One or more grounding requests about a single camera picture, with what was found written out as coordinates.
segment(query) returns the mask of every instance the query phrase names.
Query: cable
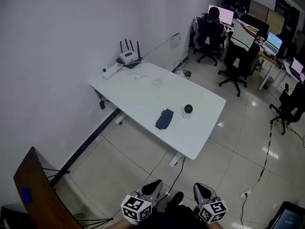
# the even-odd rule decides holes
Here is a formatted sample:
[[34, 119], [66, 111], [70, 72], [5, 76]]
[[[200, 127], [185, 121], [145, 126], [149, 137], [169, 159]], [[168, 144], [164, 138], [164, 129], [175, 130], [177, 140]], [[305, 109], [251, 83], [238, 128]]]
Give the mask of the cable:
[[[244, 204], [247, 202], [247, 199], [248, 199], [248, 194], [247, 193], [245, 193], [245, 195], [246, 195], [246, 200], [244, 201]], [[244, 204], [243, 204], [243, 207], [242, 207], [242, 217], [241, 217], [241, 219], [240, 219], [240, 222], [242, 223], [242, 225], [243, 225], [243, 229], [244, 229], [244, 224], [243, 224], [243, 216], [244, 216]]]
[[168, 42], [171, 38], [172, 38], [172, 36], [171, 36], [169, 39], [167, 39], [165, 42], [162, 42], [162, 43], [161, 43], [159, 46], [157, 46], [155, 49], [153, 49], [153, 50], [149, 51], [147, 54], [145, 54], [145, 56], [144, 56], [143, 58], [145, 58], [145, 57], [146, 57], [148, 54], [150, 54], [151, 52], [157, 50], [158, 47], [160, 47], [160, 46], [162, 46], [164, 43]]
[[179, 178], [179, 176], [180, 176], [180, 174], [181, 174], [181, 172], [182, 172], [182, 170], [183, 170], [185, 158], [186, 158], [186, 157], [184, 157], [184, 159], [183, 159], [181, 171], [180, 171], [179, 175], [177, 176], [176, 180], [173, 182], [173, 185], [172, 185], [171, 189], [169, 190], [168, 194], [166, 194], [162, 199], [160, 199], [160, 200], [158, 201], [158, 203], [156, 204], [155, 207], [158, 207], [158, 204], [159, 204], [163, 199], [165, 199], [165, 198], [167, 197], [167, 195], [170, 194], [170, 192], [171, 192], [173, 186], [175, 185], [175, 182], [177, 181], [177, 179]]

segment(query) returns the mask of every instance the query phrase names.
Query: laptop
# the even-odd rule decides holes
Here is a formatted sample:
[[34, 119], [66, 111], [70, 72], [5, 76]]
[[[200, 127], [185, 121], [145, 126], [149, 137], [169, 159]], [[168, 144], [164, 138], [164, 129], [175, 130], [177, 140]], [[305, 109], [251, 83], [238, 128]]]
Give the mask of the laptop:
[[213, 5], [209, 5], [209, 11], [210, 11], [211, 7], [216, 7], [216, 8], [219, 9], [219, 12], [220, 12], [219, 20], [220, 20], [220, 22], [226, 23], [228, 25], [232, 24], [234, 12], [223, 9], [223, 8], [220, 8], [220, 7], [217, 7], [217, 6], [213, 6]]
[[283, 41], [276, 35], [269, 32], [267, 41], [264, 44], [266, 51], [270, 54], [276, 55], [282, 46]]
[[303, 68], [304, 68], [304, 66], [301, 65], [301, 63], [294, 58], [294, 61], [292, 62], [292, 65], [290, 66], [290, 72], [300, 82], [302, 82], [300, 75], [303, 71]]

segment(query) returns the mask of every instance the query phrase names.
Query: wooden board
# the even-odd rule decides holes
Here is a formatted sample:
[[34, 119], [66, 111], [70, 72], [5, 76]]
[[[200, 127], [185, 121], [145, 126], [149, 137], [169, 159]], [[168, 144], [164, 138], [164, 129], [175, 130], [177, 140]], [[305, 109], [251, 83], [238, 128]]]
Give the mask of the wooden board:
[[50, 186], [34, 147], [20, 164], [14, 181], [20, 197], [22, 187], [30, 189], [32, 202], [23, 204], [38, 229], [82, 229]]

